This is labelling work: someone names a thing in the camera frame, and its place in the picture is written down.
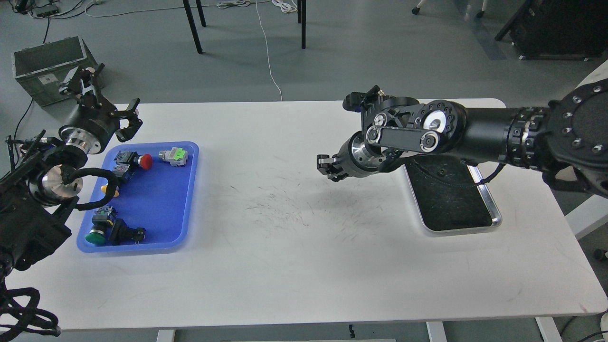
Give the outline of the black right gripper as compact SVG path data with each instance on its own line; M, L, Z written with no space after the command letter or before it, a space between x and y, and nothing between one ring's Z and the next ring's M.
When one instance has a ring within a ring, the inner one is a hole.
M335 157L328 154L317 155L317 170L333 182L341 178L365 178L379 172L385 160L380 149L368 147L362 133L355 133L344 142Z

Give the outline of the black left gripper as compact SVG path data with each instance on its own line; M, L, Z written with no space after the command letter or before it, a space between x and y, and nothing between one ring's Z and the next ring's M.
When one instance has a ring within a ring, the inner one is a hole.
M114 134L119 142L131 140L143 124L137 110L141 99L131 100L126 110L117 110L113 104L102 106L104 96L99 76L104 67L104 64L74 67L59 84L59 94L74 99L78 104L59 128L59 138L66 143L74 137L84 140L87 154L102 153ZM121 120L126 120L128 125L120 128Z

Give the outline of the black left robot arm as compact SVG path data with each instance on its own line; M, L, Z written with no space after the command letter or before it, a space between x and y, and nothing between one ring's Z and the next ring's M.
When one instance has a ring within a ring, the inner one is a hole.
M134 137L143 122L140 99L119 110L102 95L99 77L105 65L71 69L59 93L76 101L58 136L41 131L35 138L8 138L22 152L0 184L1 314L14 323L2 325L1 340L21 333L59 336L58 318L38 307L39 290L9 290L12 271L28 270L52 255L72 234L67 219L74 210L107 205L120 181L112 171L87 168L90 154L102 153L113 136L120 142Z

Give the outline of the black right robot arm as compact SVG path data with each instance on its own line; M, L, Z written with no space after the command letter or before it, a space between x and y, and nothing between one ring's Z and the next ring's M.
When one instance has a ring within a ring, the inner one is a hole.
M343 108L361 129L333 156L318 154L329 180L395 171L406 160L443 154L465 165L484 162L541 172L551 189L607 197L607 84L580 85L547 107L467 108L452 100L422 104L375 85L353 92Z

